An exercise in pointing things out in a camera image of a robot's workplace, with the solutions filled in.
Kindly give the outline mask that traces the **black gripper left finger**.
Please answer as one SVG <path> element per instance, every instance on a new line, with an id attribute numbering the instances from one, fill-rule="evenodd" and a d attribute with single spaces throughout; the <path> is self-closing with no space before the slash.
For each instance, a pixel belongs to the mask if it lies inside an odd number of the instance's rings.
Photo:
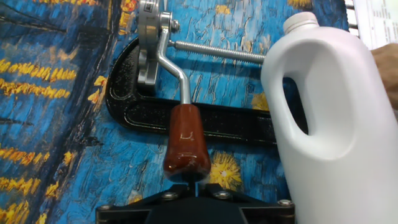
<path id="1" fill-rule="evenodd" d="M 96 224 L 145 223 L 150 212 L 167 202 L 196 196 L 196 183 L 173 184 L 171 188 L 124 206 L 101 205 L 95 211 Z"/>

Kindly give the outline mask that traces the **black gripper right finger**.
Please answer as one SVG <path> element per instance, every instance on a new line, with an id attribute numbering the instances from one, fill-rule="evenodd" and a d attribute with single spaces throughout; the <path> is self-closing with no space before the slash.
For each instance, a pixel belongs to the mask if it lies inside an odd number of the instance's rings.
<path id="1" fill-rule="evenodd" d="M 295 223 L 295 204 L 287 199 L 268 203 L 241 192 L 224 189 L 220 184 L 199 187 L 198 196 L 217 202 L 223 219 L 228 223 Z"/>

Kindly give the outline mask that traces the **person bare hand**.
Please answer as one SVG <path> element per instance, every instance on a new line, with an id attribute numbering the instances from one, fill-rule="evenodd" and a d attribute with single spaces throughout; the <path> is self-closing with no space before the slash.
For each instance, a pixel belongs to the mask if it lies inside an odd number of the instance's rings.
<path id="1" fill-rule="evenodd" d="M 397 110 L 398 45 L 387 44 L 371 51 L 392 107 Z"/>

